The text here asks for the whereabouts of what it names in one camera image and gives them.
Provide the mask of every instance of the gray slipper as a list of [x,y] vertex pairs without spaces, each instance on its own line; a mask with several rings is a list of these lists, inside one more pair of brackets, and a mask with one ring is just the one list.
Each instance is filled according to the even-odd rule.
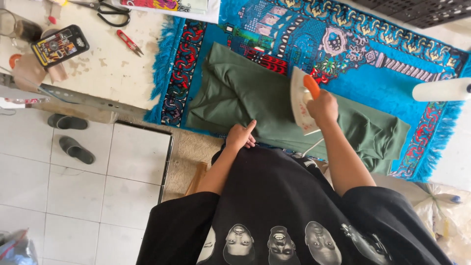
[[75,129],[75,130],[85,130],[88,128],[88,122],[84,119],[65,116],[62,114],[53,114],[48,119],[48,124],[52,128],[57,129]]
[[79,159],[87,165],[91,165],[95,162],[95,156],[69,136],[62,136],[59,139],[59,145],[66,154]]

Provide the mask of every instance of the white cylinder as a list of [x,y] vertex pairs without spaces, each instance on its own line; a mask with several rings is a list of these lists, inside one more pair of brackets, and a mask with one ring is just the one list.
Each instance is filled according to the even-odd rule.
[[471,77],[421,83],[412,90],[416,101],[454,101],[471,99]]

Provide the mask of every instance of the phone case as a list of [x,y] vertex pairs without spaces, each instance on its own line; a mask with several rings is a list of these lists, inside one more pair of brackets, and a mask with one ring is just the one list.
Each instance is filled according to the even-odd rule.
[[31,44],[44,68],[55,66],[90,49],[77,25],[70,25]]

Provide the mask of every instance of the green fabric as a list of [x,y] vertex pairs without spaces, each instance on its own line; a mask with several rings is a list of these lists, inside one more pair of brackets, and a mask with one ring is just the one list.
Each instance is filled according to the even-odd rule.
[[[323,136],[303,136],[294,121],[290,79],[214,43],[202,65],[202,86],[191,101],[186,126],[228,133],[257,120],[254,137],[265,144],[305,152]],[[370,172],[388,174],[399,159],[410,126],[397,117],[335,95],[338,123]],[[308,155],[327,159],[321,142]]]

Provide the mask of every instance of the white floor tile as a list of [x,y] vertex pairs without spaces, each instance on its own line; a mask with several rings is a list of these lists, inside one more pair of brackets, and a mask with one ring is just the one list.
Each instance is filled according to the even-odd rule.
[[[62,151],[59,146],[59,139],[64,135],[74,138],[80,145],[90,151],[96,158],[95,162],[87,165]],[[106,174],[112,135],[113,124],[96,122],[89,122],[89,127],[86,130],[54,129],[51,163],[98,174]]]
[[94,265],[99,223],[46,214],[44,258]]
[[49,164],[0,154],[0,171],[0,204],[46,211]]
[[47,119],[51,115],[33,108],[0,115],[0,153],[49,163],[53,128]]
[[101,222],[145,229],[160,186],[106,176]]
[[42,259],[42,265],[77,265],[77,263],[71,263],[71,262],[66,262],[66,261],[43,258]]
[[95,265],[136,264],[144,230],[100,224]]
[[115,124],[108,175],[161,185],[170,138]]
[[0,230],[14,232],[28,229],[28,237],[32,239],[36,254],[43,256],[45,213],[0,205]]
[[100,222],[105,175],[51,165],[47,213]]

